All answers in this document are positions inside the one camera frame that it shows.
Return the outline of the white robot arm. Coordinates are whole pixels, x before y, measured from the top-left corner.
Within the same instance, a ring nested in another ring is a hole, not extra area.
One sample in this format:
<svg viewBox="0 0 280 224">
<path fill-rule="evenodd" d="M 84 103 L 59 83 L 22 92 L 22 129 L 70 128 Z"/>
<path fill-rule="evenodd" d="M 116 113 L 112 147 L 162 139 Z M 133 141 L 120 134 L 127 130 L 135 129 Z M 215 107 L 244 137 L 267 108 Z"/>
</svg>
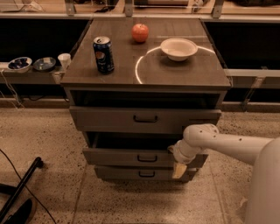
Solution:
<svg viewBox="0 0 280 224">
<path fill-rule="evenodd" d="M 210 123 L 185 128 L 183 138 L 169 150 L 174 156 L 172 176 L 179 179 L 204 149 L 253 166 L 245 224 L 280 224 L 280 138 L 221 134 Z"/>
</svg>

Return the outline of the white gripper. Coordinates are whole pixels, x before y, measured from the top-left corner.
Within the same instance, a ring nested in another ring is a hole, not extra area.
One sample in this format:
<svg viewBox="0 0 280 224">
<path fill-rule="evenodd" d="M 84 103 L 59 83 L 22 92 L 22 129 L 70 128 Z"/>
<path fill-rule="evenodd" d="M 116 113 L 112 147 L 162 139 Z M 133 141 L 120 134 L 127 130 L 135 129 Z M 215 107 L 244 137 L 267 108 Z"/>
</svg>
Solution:
<svg viewBox="0 0 280 224">
<path fill-rule="evenodd" d="M 173 164 L 172 177 L 180 179 L 186 172 L 187 164 L 190 164 L 202 151 L 201 147 L 191 146 L 185 140 L 179 140 L 174 145 L 168 146 L 167 150 L 173 153 L 175 162 Z"/>
</svg>

